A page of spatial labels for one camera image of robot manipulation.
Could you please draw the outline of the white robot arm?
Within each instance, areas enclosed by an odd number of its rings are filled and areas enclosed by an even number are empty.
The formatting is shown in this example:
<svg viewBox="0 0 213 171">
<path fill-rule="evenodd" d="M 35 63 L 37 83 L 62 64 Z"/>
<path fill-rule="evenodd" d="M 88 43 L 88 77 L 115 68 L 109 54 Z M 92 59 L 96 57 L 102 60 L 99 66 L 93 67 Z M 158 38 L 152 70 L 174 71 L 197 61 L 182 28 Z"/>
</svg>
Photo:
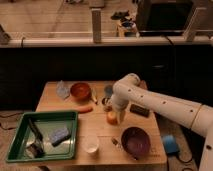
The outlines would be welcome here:
<svg viewBox="0 0 213 171">
<path fill-rule="evenodd" d="M 111 104 L 118 123 L 134 102 L 192 130 L 205 138 L 199 171 L 213 171 L 213 107 L 148 91 L 140 83 L 139 76 L 130 73 L 113 84 Z"/>
</svg>

